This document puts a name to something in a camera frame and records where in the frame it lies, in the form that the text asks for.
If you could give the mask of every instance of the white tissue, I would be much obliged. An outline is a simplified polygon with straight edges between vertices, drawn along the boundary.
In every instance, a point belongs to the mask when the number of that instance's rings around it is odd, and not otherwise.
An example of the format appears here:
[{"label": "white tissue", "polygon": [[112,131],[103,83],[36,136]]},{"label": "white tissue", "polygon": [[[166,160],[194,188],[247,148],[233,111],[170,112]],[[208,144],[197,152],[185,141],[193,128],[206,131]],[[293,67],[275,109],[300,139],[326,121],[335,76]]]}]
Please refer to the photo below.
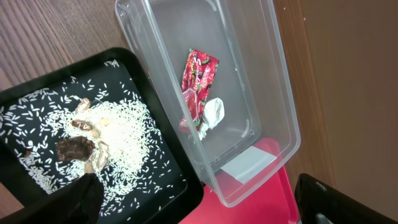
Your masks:
[{"label": "white tissue", "polygon": [[213,129],[224,118],[224,103],[220,98],[207,101],[202,114],[202,122],[199,128],[199,138],[206,137],[206,131]]}]

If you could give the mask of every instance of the candy wrapper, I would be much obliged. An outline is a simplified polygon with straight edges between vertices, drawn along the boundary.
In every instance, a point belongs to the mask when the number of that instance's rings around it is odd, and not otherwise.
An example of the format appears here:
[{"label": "candy wrapper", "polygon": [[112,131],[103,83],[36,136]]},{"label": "candy wrapper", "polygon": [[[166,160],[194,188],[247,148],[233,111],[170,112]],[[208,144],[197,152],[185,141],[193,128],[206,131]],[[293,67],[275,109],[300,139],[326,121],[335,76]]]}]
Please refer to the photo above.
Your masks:
[{"label": "candy wrapper", "polygon": [[[197,130],[199,130],[201,115],[217,72],[218,62],[218,59],[206,53],[190,49],[182,77],[182,93]],[[189,133],[185,117],[180,122],[180,130]]]}]

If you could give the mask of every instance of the clear plastic container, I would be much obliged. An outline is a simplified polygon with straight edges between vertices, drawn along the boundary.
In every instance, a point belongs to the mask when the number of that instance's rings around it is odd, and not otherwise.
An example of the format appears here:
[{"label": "clear plastic container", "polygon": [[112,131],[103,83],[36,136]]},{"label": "clear plastic container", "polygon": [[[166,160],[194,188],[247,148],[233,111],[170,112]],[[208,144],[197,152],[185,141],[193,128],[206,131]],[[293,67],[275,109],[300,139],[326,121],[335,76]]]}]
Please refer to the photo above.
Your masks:
[{"label": "clear plastic container", "polygon": [[[116,0],[115,5],[127,42],[146,69],[199,178],[227,207],[275,174],[300,145],[272,0],[243,7],[236,2]],[[240,12],[258,14],[262,20],[233,20]],[[257,25],[245,26],[252,22]],[[249,50],[250,30],[255,31],[250,35],[256,36],[256,50]],[[193,134],[178,130],[181,118],[190,117],[181,91],[190,48],[220,60],[208,99],[223,100],[225,117],[202,141],[192,120],[188,125]],[[275,139],[280,150],[256,148],[263,137]]]}]

